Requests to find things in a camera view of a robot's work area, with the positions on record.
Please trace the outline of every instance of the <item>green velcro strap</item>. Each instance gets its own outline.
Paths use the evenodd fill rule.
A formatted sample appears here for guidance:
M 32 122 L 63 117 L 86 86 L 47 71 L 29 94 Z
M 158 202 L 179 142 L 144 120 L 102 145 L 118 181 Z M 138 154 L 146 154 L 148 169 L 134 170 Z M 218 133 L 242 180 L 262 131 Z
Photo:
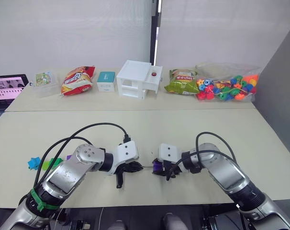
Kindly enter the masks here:
M 35 192 L 34 189 L 31 189 L 30 191 L 32 197 L 34 198 L 34 200 L 36 201 L 36 203 L 38 204 L 37 209 L 41 212 L 44 208 L 45 209 L 50 209 L 50 210 L 57 210 L 60 206 L 54 206 L 54 205 L 49 205 L 47 203 L 45 203 L 44 201 L 41 200 L 41 198 L 39 197 L 39 195 Z

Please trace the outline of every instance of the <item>wire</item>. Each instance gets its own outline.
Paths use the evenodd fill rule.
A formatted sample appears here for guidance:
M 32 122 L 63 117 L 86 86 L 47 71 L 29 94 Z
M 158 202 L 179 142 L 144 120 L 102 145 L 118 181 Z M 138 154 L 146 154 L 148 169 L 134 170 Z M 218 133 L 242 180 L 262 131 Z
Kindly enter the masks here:
M 54 230 L 56 230 L 57 221 L 58 221 L 58 218 L 59 218 L 60 213 L 62 212 L 62 210 L 63 210 L 63 208 L 61 208 L 61 210 L 59 211 L 59 214 L 58 214 L 57 219 L 55 221 Z
M 240 213 L 240 217 L 241 217 L 241 222 L 242 222 L 243 230 L 246 230 L 245 221 L 244 221 L 244 217 L 243 217 L 243 214 L 242 213 Z
M 225 214 L 225 216 L 237 227 L 237 229 L 241 230 L 239 226 L 228 215 Z
M 172 175 L 173 171 L 175 170 L 175 168 L 177 168 L 177 166 L 183 162 L 185 159 L 191 157 L 191 156 L 194 156 L 194 155 L 198 155 L 198 154 L 201 154 L 201 153 L 206 153 L 206 152 L 214 152 L 214 153 L 217 153 L 217 154 L 220 154 L 222 155 L 223 157 L 231 160 L 231 161 L 234 161 L 231 157 L 227 156 L 226 154 L 222 153 L 222 152 L 219 152 L 219 151 L 216 151 L 216 150 L 201 150 L 201 151 L 196 151 L 196 152 L 193 152 L 193 153 L 190 153 L 189 155 L 181 158 L 179 161 L 177 161 L 172 167 L 171 169 L 168 171 L 168 173 L 166 174 L 166 180 L 169 181 L 170 179 L 170 176 Z
M 55 144 L 53 144 L 51 147 L 49 147 L 49 149 L 44 153 L 42 159 L 41 159 L 41 162 L 40 162 L 40 165 L 38 167 L 38 171 L 36 172 L 36 176 L 35 176 L 35 180 L 34 180 L 34 184 L 33 186 L 35 187 L 37 184 L 38 184 L 38 180 L 39 180 L 39 177 L 40 177 L 40 173 L 41 173 L 41 169 L 42 169 L 42 166 L 43 166 L 43 163 L 45 161 L 45 158 L 46 156 L 48 155 L 48 153 L 58 144 L 60 144 L 61 142 L 63 141 L 66 141 L 68 138 L 64 138 L 62 140 L 59 140 L 57 141 Z M 80 139 L 80 140 L 84 140 L 85 142 L 87 142 L 89 145 L 91 145 L 91 142 L 89 142 L 87 139 L 85 138 L 82 138 L 82 137 L 73 137 L 72 139 Z
M 101 216 L 102 216 L 103 209 L 104 209 L 104 207 L 102 207 L 101 211 L 100 211 L 99 222 L 98 222 L 98 230 L 100 230 L 100 222 L 101 222 Z
M 76 136 L 78 133 L 80 133 L 81 131 L 90 128 L 90 127 L 94 127 L 94 126 L 101 126 L 101 125 L 110 125 L 110 126 L 115 126 L 118 127 L 119 129 L 121 129 L 125 135 L 125 138 L 128 137 L 127 132 L 124 130 L 124 128 L 122 128 L 121 126 L 114 124 L 114 123 L 95 123 L 92 125 L 88 125 L 85 126 L 81 129 L 79 129 L 78 131 L 76 131 L 75 133 L 73 133 L 69 138 L 67 138 L 67 140 L 64 142 L 64 144 L 61 146 L 61 148 L 59 149 L 59 151 L 57 152 L 57 154 L 55 155 L 53 161 L 50 163 L 49 167 L 47 168 L 46 172 L 44 173 L 44 175 L 42 176 L 42 178 L 40 179 L 40 181 L 38 181 L 37 185 L 34 187 L 34 189 L 38 189 L 39 185 L 43 182 L 43 180 L 47 177 L 47 175 L 49 174 L 50 170 L 52 169 L 55 161 L 57 160 L 58 156 L 60 155 L 60 153 L 62 152 L 62 150 L 64 149 L 64 147 L 68 144 L 68 142 L 73 139 L 74 136 Z
M 199 137 L 200 137 L 201 135 L 203 135 L 203 134 L 209 134 L 209 135 L 215 136 L 215 137 L 217 137 L 219 140 L 221 140 L 221 141 L 222 141 L 222 142 L 227 146 L 227 148 L 229 149 L 229 151 L 230 151 L 230 153 L 231 153 L 231 156 L 232 156 L 232 160 L 237 164 L 237 162 L 236 162 L 236 158 L 235 158 L 235 155 L 234 155 L 234 152 L 233 152 L 233 150 L 231 149 L 230 145 L 229 145 L 229 144 L 228 144 L 228 143 L 227 143 L 223 138 L 221 138 L 219 135 L 217 135 L 217 134 L 215 134 L 215 133 L 212 133 L 212 132 L 201 132 L 201 133 L 199 133 L 199 134 L 196 136 L 196 140 L 195 140 L 196 152 L 199 151 L 198 139 L 199 139 Z M 197 154 L 197 158 L 198 158 L 198 163 L 199 163 L 199 165 L 201 166 L 202 163 L 201 163 L 201 158 L 200 158 L 200 155 L 199 155 L 199 154 Z

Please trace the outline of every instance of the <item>green snack bag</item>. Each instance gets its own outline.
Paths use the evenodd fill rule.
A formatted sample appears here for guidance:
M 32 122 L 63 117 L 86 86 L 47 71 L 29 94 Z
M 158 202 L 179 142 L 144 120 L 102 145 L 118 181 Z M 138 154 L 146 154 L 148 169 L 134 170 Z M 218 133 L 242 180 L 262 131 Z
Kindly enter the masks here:
M 197 72 L 190 69 L 171 69 L 169 71 L 169 85 L 165 86 L 167 92 L 178 94 L 199 93 L 196 84 Z

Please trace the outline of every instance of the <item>laptop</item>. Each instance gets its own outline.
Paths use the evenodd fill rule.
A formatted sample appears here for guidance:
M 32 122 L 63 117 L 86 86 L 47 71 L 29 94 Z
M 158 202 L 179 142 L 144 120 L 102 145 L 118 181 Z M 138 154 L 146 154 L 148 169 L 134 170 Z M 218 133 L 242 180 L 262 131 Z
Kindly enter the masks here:
M 0 76 L 0 116 L 27 84 L 25 74 Z

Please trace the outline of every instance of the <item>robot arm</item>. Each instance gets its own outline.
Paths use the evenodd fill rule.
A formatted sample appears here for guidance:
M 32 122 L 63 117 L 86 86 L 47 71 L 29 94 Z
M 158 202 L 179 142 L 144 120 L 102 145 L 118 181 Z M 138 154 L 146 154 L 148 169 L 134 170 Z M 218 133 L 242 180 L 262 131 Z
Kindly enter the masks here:
M 42 229 L 63 202 L 73 193 L 89 171 L 104 171 L 117 174 L 117 169 L 138 159 L 134 141 L 119 145 L 113 153 L 106 153 L 93 145 L 83 144 L 76 148 L 71 158 L 58 165 L 46 179 L 33 188 L 27 198 L 14 210 L 0 230 L 23 229 L 28 227 Z M 117 187 L 123 178 L 117 174 Z
M 216 150 L 211 143 L 199 146 L 200 150 Z M 181 158 L 195 153 L 196 149 L 182 153 L 176 146 L 161 144 L 158 159 L 154 161 L 154 174 L 166 175 L 169 169 Z M 248 176 L 233 161 L 224 156 L 208 152 L 201 155 L 201 164 L 208 169 L 211 178 L 229 195 L 237 204 L 239 211 L 250 221 L 252 230 L 290 230 L 290 219 L 287 215 L 264 193 L 262 193 L 248 178 Z M 196 155 L 187 157 L 172 177 L 179 172 L 199 173 L 201 166 Z

